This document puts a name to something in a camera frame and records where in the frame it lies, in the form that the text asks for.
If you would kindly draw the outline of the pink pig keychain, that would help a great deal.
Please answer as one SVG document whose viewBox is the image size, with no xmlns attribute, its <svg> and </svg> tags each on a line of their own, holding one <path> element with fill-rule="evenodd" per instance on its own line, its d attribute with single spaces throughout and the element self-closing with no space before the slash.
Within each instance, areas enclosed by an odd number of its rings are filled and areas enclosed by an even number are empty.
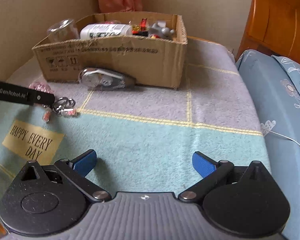
<svg viewBox="0 0 300 240">
<path fill-rule="evenodd" d="M 40 92 L 50 93 L 53 91 L 47 83 L 43 82 L 33 82 L 29 85 L 30 89 L 34 89 Z M 42 120 L 45 123 L 50 121 L 51 115 L 54 113 L 57 116 L 70 117 L 76 116 L 77 110 L 75 109 L 76 102 L 72 98 L 60 97 L 55 100 L 51 105 L 43 105 L 45 112 L 43 114 Z"/>
</svg>

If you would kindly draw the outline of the clear glass cup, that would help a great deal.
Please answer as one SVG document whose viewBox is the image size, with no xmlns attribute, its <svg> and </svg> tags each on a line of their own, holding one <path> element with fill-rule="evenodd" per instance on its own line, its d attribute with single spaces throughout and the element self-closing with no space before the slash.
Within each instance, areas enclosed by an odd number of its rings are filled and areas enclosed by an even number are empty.
<svg viewBox="0 0 300 240">
<path fill-rule="evenodd" d="M 47 30 L 47 37 L 51 43 L 63 42 L 79 39 L 79 33 L 75 21 L 68 18 L 52 25 Z"/>
</svg>

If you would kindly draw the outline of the white plastic bottle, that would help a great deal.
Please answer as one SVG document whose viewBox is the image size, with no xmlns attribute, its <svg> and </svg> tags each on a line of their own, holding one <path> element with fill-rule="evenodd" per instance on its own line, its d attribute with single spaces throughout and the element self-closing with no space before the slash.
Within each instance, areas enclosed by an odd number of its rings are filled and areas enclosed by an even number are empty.
<svg viewBox="0 0 300 240">
<path fill-rule="evenodd" d="M 131 36 L 132 26 L 128 24 L 95 23 L 85 26 L 80 32 L 80 39 L 91 40 L 108 36 Z"/>
</svg>

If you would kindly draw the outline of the grey rhino toy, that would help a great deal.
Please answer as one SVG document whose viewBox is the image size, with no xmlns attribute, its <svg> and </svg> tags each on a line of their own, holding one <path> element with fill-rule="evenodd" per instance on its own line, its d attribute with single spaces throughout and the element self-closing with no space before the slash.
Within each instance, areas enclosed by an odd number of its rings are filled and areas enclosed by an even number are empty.
<svg viewBox="0 0 300 240">
<path fill-rule="evenodd" d="M 173 40 L 175 30 L 167 27 L 165 21 L 157 21 L 148 29 L 149 38 Z"/>
</svg>

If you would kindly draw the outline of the golden capsule bottle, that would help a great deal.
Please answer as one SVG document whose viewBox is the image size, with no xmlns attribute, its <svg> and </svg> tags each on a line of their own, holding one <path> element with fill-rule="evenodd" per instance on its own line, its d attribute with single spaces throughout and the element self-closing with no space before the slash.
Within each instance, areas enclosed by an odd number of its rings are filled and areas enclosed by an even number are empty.
<svg viewBox="0 0 300 240">
<path fill-rule="evenodd" d="M 134 36 L 148 36 L 149 23 L 147 18 L 143 18 L 140 21 L 130 21 L 129 25 L 132 29 L 132 35 Z"/>
</svg>

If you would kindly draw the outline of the blue bed sheet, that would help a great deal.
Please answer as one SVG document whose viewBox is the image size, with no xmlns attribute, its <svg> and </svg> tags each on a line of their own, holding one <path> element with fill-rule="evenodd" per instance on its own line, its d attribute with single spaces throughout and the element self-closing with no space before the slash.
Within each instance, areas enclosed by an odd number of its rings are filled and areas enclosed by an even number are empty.
<svg viewBox="0 0 300 240">
<path fill-rule="evenodd" d="M 249 49 L 236 67 L 261 123 L 271 174 L 290 204 L 283 234 L 300 239 L 300 95 L 271 56 Z"/>
</svg>

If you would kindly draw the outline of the blue pillow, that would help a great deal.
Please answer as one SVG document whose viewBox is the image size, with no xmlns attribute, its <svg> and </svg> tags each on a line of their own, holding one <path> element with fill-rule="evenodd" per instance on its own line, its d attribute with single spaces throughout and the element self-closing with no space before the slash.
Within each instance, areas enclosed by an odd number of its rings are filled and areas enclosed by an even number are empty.
<svg viewBox="0 0 300 240">
<path fill-rule="evenodd" d="M 273 57 L 286 72 L 300 95 L 300 64 L 284 56 L 272 55 L 271 57 Z"/>
</svg>

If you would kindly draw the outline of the cardboard box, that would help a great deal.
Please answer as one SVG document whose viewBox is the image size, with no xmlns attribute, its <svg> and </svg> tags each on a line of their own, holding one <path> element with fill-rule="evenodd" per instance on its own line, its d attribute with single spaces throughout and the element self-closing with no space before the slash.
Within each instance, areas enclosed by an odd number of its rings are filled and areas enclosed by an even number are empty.
<svg viewBox="0 0 300 240">
<path fill-rule="evenodd" d="M 144 18 L 165 21 L 175 30 L 173 39 L 119 35 L 52 43 L 46 37 L 32 48 L 43 77 L 52 82 L 76 82 L 82 69 L 97 67 L 132 76 L 139 85 L 178 88 L 187 47 L 182 16 L 146 11 L 92 14 L 77 21 L 76 27 L 82 30 L 112 20 L 140 23 Z"/>
</svg>

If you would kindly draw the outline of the wooden headboard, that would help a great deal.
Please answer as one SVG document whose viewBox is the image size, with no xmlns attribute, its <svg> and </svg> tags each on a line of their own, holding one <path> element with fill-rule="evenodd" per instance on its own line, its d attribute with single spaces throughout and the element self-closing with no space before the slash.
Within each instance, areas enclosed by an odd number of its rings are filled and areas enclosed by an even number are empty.
<svg viewBox="0 0 300 240">
<path fill-rule="evenodd" d="M 252 0 L 236 59 L 248 49 L 300 64 L 300 0 Z"/>
</svg>

